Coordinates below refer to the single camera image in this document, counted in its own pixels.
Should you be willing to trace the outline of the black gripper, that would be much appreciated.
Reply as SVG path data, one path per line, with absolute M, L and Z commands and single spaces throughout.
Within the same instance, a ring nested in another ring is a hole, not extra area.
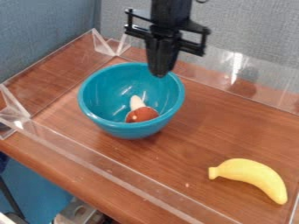
M 205 54 L 212 29 L 193 21 L 193 1 L 208 2 L 151 0 L 150 10 L 126 9 L 126 34 L 145 40 L 149 68 L 157 77 L 164 77 L 174 69 L 180 51 L 198 56 Z

